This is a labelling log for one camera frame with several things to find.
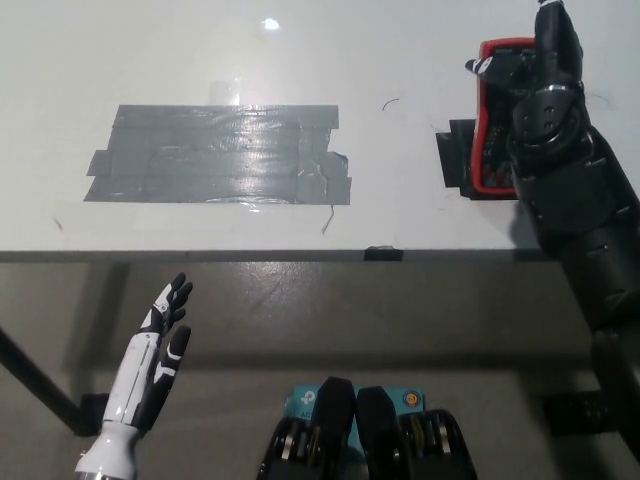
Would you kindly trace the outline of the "white and black left hand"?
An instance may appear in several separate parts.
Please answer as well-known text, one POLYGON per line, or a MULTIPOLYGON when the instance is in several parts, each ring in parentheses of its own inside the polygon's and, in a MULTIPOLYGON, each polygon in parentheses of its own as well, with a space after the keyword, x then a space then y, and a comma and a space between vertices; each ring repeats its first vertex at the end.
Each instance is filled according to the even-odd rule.
POLYGON ((186 315, 193 289, 184 273, 170 281, 128 343, 108 396, 97 439, 81 455, 76 479, 135 479, 136 445, 153 428, 174 385, 191 328, 186 315))

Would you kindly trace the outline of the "black right hand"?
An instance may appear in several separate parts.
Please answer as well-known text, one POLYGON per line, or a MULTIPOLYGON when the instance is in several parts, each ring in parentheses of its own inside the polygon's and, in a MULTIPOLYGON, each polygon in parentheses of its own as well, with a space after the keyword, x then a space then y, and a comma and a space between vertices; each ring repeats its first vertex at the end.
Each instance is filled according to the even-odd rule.
POLYGON ((534 91, 551 85, 582 87, 583 50, 563 1, 539 1, 534 22, 534 53, 492 54, 468 60, 465 68, 501 89, 518 84, 534 91))

